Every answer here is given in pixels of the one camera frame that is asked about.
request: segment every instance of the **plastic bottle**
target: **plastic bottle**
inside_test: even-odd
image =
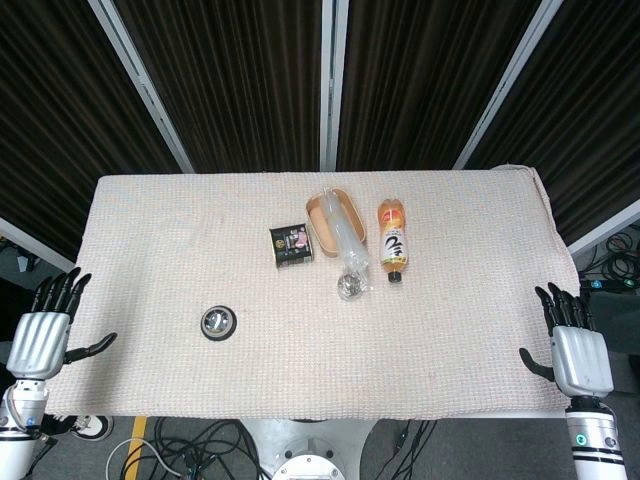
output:
[[[409,256],[404,237],[405,215],[400,200],[386,199],[378,207],[380,223],[380,261],[391,283],[402,281],[401,272]]]

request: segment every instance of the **textured tablecloth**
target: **textured tablecloth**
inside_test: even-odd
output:
[[[269,228],[307,221],[323,186],[349,192],[373,290],[342,301],[339,259],[276,269]],[[378,264],[376,210],[397,197],[409,266]],[[100,180],[78,265],[93,274],[48,411],[209,418],[440,418],[566,404],[522,365],[550,363],[536,285],[578,278],[534,170],[114,176]],[[200,319],[237,314],[211,342]]]

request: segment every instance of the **bottle label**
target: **bottle label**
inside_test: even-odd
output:
[[[401,228],[392,227],[382,234],[380,259],[382,263],[407,263],[407,247]]]

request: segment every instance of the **metal base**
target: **metal base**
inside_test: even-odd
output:
[[[270,474],[280,474],[290,460],[292,464],[306,458],[321,457],[328,462],[317,462],[320,469],[333,464],[339,476],[326,478],[342,480],[360,479],[360,459],[375,420],[327,420],[303,423],[293,420],[243,420],[258,449],[260,463]],[[317,478],[324,479],[322,472]]]

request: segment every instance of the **floor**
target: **floor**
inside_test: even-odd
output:
[[[576,262],[588,263],[590,253]],[[57,269],[42,262],[32,273],[19,273],[15,252],[0,254],[0,276],[26,288],[35,286],[46,276],[55,275]],[[640,392],[640,385],[632,376],[627,356],[612,353],[612,370],[618,390]],[[607,399],[618,416],[620,441],[625,454],[630,479],[640,480],[640,398],[613,395]],[[35,480],[86,480],[104,478],[104,468],[111,450],[131,436],[133,418],[117,417],[114,431],[102,442],[86,442],[65,434],[59,444],[40,462]],[[153,425],[155,419],[149,419]],[[195,436],[211,420],[172,420],[167,422],[169,434],[183,438]],[[378,474],[382,464],[391,457],[393,445],[404,422],[381,420],[369,435],[361,459],[360,478],[370,480]],[[152,438],[147,428],[147,438]],[[418,458],[416,478],[491,478],[491,479],[574,479],[574,467],[562,419],[535,420],[441,420],[427,448]],[[118,478],[127,447],[116,453],[111,478]],[[149,460],[141,463],[138,478],[146,479]],[[385,470],[381,480],[389,479],[394,463]],[[237,458],[229,463],[237,479],[251,478],[246,462]],[[213,470],[207,478],[227,478]]]

